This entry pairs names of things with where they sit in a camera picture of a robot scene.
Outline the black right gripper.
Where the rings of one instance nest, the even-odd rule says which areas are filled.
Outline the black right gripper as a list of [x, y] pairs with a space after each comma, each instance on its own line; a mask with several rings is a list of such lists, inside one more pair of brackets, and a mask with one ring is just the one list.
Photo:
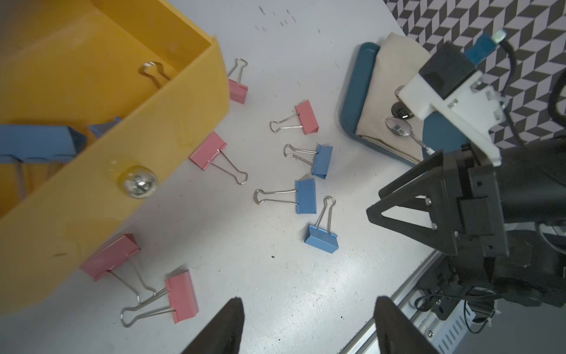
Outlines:
[[[505, 150], [494, 173], [496, 196], [487, 177], [470, 174], [480, 199], [464, 202], [462, 214], [472, 218], [473, 229], [458, 247], [457, 157], [439, 150], [383, 187], [380, 200], [366, 210], [368, 220], [455, 256], [458, 277], [468, 286], [520, 305], [564, 305], [565, 236], [546, 230], [565, 226], [565, 139]], [[384, 215], [395, 207], [428, 214], [431, 226]]]

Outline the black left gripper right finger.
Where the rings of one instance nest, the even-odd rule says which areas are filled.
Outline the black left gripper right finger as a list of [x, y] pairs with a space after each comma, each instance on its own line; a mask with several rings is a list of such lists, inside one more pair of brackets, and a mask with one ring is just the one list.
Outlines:
[[377, 298], [374, 322], [381, 353], [438, 353], [387, 296]]

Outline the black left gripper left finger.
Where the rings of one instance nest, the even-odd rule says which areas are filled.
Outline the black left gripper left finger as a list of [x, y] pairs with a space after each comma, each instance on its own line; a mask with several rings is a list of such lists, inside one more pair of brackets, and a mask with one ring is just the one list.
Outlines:
[[239, 353], [244, 323], [243, 301], [239, 297], [232, 298], [182, 353]]

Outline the blue binder clip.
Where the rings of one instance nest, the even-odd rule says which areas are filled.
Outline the blue binder clip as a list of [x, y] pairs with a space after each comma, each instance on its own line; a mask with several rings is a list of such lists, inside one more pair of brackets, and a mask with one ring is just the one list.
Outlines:
[[112, 121], [104, 122], [100, 124], [90, 125], [88, 128], [94, 136], [99, 139], [110, 131], [113, 127], [122, 121], [120, 117], [115, 117]]
[[283, 153], [286, 158], [293, 158], [311, 166], [312, 175], [322, 179], [327, 178], [333, 155], [332, 146], [318, 145], [315, 150], [307, 150], [286, 144]]
[[143, 63], [138, 68], [138, 73], [150, 79], [157, 89], [162, 88], [165, 81], [171, 81], [171, 77], [164, 70], [164, 65], [157, 61]]
[[[280, 199], [270, 198], [270, 196], [287, 194], [293, 194], [295, 196], [295, 201], [284, 201]], [[279, 190], [270, 192], [266, 192], [262, 189], [255, 190], [253, 199], [257, 205], [262, 205], [265, 203], [293, 205], [296, 208], [296, 213], [299, 215], [315, 215], [317, 213], [316, 182], [314, 178], [296, 181], [295, 188], [292, 190]]]

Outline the blue binder clip mid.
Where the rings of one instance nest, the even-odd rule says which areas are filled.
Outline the blue binder clip mid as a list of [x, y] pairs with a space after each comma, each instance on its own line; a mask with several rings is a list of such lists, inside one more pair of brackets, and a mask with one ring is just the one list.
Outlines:
[[[324, 206], [318, 220], [314, 225], [309, 225], [305, 243], [317, 249], [333, 254], [339, 248], [338, 236], [331, 232], [333, 207], [336, 205], [336, 200], [332, 196], [324, 198]], [[321, 221], [325, 214], [328, 214], [327, 228], [321, 228]]]

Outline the yellow drawer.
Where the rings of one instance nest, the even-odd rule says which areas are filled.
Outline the yellow drawer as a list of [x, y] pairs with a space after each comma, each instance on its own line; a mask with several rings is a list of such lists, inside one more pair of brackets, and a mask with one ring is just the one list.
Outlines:
[[51, 296], [229, 110], [168, 1], [1, 3], [1, 314]]

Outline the blue binder clip bottom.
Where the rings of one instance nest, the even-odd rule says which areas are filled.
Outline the blue binder clip bottom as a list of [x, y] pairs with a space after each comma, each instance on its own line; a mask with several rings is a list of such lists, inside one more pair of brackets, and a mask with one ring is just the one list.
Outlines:
[[90, 125], [88, 128], [94, 136], [99, 139], [110, 131], [113, 127], [122, 121], [120, 117], [115, 117], [112, 121], [104, 122], [100, 124]]

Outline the blue binder clip low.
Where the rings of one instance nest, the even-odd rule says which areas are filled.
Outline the blue binder clip low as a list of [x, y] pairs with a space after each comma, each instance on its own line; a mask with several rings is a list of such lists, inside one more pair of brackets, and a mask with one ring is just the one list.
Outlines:
[[1, 125], [1, 163], [68, 163], [87, 142], [87, 136], [69, 126]]

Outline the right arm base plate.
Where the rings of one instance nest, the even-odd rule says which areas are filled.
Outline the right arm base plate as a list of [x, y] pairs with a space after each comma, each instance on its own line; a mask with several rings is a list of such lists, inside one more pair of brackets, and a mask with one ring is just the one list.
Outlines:
[[459, 305], [471, 307], [475, 323], [496, 313], [496, 295], [463, 283], [449, 266], [439, 265], [429, 270], [417, 283], [417, 290], [421, 294], [414, 300], [414, 308], [432, 311], [440, 320], [447, 320]]

